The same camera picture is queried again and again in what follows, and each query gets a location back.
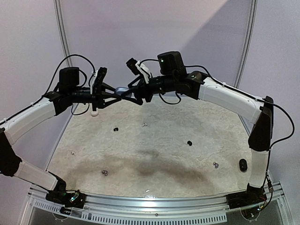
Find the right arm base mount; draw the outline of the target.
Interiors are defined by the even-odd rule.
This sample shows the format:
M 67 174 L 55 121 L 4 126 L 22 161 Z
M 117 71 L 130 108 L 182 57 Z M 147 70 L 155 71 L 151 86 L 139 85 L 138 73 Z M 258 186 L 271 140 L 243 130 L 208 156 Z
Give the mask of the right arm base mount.
M 266 200 L 267 196 L 264 187 L 253 187 L 250 184 L 247 185 L 247 189 L 245 191 L 226 195 L 226 203 L 230 209 L 258 204 Z

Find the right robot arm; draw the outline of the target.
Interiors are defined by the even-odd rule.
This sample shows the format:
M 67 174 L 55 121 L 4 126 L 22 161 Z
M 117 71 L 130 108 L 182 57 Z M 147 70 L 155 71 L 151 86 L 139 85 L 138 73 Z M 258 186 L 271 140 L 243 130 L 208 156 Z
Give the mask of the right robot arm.
M 252 152 L 252 171 L 242 200 L 253 204 L 260 198 L 260 189 L 266 179 L 268 170 L 268 151 L 273 131 L 273 100 L 270 97 L 255 97 L 225 82 L 213 78 L 208 70 L 187 72 L 182 56 L 178 51 L 158 55 L 156 61 L 160 66 L 160 76 L 153 77 L 143 61 L 133 58 L 126 62 L 127 67 L 139 78 L 128 85 L 129 90 L 123 97 L 134 94 L 138 104 L 144 100 L 150 102 L 154 94 L 175 92 L 195 100 L 216 104 L 234 112 L 253 124 L 248 138 Z

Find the purple earbud charging case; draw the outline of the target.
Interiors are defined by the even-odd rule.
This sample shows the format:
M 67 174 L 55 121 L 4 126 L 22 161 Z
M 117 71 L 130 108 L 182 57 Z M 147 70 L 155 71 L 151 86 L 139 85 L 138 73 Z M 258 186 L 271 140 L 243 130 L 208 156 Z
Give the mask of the purple earbud charging case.
M 132 91 L 128 87 L 117 87 L 114 91 L 115 95 L 121 96 L 121 97 L 132 97 Z

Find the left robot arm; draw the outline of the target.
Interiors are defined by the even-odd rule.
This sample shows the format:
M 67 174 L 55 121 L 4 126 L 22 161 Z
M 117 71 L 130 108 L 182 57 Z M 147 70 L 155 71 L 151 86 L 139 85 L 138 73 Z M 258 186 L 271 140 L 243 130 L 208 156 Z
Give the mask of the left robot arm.
M 48 191 L 59 203 L 66 203 L 70 194 L 58 185 L 59 179 L 22 160 L 12 148 L 18 139 L 40 123 L 60 115 L 74 103 L 91 104 L 92 109 L 104 109 L 121 98 L 114 88 L 103 82 L 107 68 L 101 67 L 92 76 L 90 87 L 79 85 L 78 67 L 60 70 L 59 82 L 53 91 L 47 92 L 38 103 L 32 104 L 14 118 L 4 121 L 0 128 L 0 172 L 36 184 Z

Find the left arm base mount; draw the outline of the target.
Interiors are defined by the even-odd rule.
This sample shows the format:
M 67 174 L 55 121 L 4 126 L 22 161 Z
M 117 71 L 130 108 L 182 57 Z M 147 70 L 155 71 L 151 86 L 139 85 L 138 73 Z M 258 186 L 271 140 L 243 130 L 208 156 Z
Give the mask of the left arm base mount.
M 65 208 L 83 209 L 87 195 L 80 190 L 49 191 L 45 199 L 64 205 Z

